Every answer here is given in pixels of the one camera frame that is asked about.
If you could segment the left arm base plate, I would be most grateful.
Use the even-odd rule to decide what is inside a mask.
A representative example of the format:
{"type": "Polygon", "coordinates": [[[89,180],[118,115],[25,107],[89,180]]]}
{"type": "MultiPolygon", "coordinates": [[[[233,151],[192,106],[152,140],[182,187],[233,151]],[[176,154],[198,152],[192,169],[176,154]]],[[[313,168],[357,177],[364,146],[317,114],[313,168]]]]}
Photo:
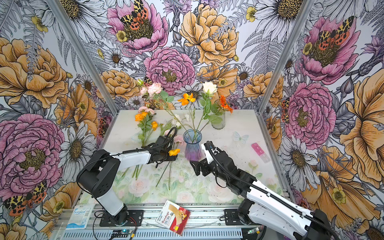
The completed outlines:
{"type": "Polygon", "coordinates": [[[105,211],[100,220],[100,227],[140,227],[143,217],[143,210],[123,210],[116,216],[105,211]]]}

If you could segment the pink rose flower stem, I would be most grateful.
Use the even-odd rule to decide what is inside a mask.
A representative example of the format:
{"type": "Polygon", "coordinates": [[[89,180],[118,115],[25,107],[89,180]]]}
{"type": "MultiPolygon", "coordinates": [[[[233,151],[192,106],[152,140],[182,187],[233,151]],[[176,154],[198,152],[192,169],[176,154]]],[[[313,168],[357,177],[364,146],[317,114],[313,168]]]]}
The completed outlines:
{"type": "MultiPolygon", "coordinates": [[[[146,107],[155,110],[163,110],[167,114],[169,114],[172,119],[174,114],[174,109],[172,109],[171,105],[174,100],[174,97],[169,95],[160,83],[152,83],[151,85],[142,85],[140,97],[145,101],[146,107]]],[[[178,129],[187,129],[187,126],[180,127],[178,129]]]]}

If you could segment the orange gerbera flower stem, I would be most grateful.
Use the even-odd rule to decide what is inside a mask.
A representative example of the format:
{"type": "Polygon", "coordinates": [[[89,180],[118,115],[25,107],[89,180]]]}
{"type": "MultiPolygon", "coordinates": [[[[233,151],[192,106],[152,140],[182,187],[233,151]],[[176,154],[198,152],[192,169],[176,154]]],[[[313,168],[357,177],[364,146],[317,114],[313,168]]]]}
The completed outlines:
{"type": "Polygon", "coordinates": [[[225,112],[229,112],[230,114],[233,113],[233,108],[230,106],[230,104],[227,102],[226,97],[221,96],[217,101],[214,102],[215,104],[218,104],[219,110],[225,112]]]}

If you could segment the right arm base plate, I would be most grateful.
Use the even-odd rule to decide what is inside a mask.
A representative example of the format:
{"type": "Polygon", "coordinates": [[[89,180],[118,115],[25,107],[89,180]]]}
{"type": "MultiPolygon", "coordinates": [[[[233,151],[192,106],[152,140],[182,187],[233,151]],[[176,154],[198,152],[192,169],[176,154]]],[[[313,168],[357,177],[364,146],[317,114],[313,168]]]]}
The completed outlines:
{"type": "Polygon", "coordinates": [[[237,209],[224,209],[224,221],[226,226],[249,225],[248,215],[237,209]]]}

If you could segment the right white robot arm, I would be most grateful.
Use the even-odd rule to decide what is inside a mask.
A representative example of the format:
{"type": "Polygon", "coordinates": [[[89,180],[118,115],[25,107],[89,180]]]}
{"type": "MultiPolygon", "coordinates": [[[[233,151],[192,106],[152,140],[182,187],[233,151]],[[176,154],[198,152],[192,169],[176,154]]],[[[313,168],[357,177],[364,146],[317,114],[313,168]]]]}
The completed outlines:
{"type": "Polygon", "coordinates": [[[211,141],[200,148],[205,158],[191,163],[195,174],[213,174],[215,178],[223,180],[232,193],[243,197],[237,209],[242,224],[263,225],[291,240],[339,239],[321,210],[311,211],[276,194],[256,177],[237,168],[233,159],[211,141]]]}

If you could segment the purple blue glass vase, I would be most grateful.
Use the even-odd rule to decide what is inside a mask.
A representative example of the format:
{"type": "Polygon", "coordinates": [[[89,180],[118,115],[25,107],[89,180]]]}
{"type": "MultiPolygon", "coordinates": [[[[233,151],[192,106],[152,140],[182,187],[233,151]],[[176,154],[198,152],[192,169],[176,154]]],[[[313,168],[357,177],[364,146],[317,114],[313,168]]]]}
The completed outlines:
{"type": "Polygon", "coordinates": [[[186,143],[185,157],[188,161],[199,162],[202,158],[201,141],[202,133],[198,130],[189,129],[183,134],[186,143]]]}

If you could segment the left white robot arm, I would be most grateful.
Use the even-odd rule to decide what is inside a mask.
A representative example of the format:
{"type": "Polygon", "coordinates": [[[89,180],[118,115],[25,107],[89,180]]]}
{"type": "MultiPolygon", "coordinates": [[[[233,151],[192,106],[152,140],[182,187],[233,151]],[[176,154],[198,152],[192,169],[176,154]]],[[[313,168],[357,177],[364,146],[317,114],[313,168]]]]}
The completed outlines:
{"type": "Polygon", "coordinates": [[[175,136],[175,134],[159,136],[156,142],[149,146],[118,154],[98,150],[80,170],[76,182],[103,207],[114,225],[122,226],[129,219],[129,214],[126,205],[113,190],[118,171],[134,166],[152,163],[159,165],[163,162],[175,161],[177,157],[169,155],[175,136]]]}

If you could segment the cream white rose stem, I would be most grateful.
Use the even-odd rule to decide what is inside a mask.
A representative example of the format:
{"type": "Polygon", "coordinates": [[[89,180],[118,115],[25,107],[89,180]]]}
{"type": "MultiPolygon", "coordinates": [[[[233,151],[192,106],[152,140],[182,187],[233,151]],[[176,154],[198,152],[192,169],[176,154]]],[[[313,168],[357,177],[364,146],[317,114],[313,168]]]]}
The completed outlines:
{"type": "Polygon", "coordinates": [[[221,111],[219,110],[218,104],[212,103],[214,95],[217,93],[218,87],[212,82],[203,83],[203,96],[201,99],[201,104],[203,106],[203,113],[199,120],[198,126],[195,130],[202,132],[202,130],[211,123],[215,118],[215,113],[221,111]]]}

